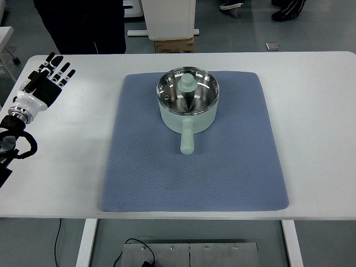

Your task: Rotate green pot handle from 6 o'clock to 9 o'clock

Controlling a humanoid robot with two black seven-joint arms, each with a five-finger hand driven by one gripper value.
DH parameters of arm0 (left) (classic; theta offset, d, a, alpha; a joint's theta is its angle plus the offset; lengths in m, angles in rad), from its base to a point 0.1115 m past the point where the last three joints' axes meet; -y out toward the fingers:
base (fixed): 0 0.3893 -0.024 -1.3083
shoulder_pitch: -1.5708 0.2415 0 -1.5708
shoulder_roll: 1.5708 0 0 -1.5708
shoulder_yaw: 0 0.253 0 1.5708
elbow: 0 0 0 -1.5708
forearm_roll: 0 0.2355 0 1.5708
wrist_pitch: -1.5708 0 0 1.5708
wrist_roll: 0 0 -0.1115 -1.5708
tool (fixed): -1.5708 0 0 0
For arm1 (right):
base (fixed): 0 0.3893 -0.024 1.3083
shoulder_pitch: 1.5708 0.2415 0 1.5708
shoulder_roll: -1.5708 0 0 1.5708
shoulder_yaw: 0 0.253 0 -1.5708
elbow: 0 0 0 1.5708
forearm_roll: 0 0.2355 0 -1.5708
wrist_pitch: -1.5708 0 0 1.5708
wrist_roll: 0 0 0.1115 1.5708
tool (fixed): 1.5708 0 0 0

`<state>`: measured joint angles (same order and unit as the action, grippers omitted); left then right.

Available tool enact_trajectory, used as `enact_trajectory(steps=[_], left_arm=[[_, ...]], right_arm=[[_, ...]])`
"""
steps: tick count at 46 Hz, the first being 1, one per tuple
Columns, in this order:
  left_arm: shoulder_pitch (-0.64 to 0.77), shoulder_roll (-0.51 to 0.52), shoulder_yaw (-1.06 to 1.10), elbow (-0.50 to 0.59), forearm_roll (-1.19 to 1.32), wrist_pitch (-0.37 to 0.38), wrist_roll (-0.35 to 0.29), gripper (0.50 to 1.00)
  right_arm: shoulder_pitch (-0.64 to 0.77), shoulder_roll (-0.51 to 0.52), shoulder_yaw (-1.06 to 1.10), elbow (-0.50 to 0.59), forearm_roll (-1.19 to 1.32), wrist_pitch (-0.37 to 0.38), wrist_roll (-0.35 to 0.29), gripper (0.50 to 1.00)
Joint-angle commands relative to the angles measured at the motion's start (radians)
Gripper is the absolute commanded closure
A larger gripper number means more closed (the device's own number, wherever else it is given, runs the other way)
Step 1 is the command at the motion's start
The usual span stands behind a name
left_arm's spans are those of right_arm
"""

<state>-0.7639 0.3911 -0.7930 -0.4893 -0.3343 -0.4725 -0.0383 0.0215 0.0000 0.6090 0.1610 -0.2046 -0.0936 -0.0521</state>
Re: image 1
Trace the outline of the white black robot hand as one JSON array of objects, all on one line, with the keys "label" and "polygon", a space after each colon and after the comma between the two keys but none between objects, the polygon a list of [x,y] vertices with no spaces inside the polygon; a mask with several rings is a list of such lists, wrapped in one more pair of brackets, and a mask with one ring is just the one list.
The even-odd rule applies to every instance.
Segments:
[{"label": "white black robot hand", "polygon": [[62,88],[73,77],[76,70],[72,69],[60,80],[64,72],[69,68],[70,63],[66,62],[63,67],[52,77],[51,81],[48,75],[53,75],[58,65],[62,62],[63,56],[55,56],[51,52],[45,61],[39,66],[38,71],[33,71],[29,76],[29,82],[25,82],[17,92],[8,114],[15,116],[23,122],[32,122],[39,112],[48,109],[62,92]]}]

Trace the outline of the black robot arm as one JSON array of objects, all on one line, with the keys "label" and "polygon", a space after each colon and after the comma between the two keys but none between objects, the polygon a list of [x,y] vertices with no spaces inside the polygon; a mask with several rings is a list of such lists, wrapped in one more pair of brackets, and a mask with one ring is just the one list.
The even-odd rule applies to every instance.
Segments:
[{"label": "black robot arm", "polygon": [[58,69],[62,61],[62,55],[50,53],[38,69],[30,73],[1,121],[1,185],[12,174],[8,165],[13,160],[26,159],[37,152],[37,141],[25,128],[39,112],[55,102],[75,74],[76,70],[68,69],[69,62]]}]

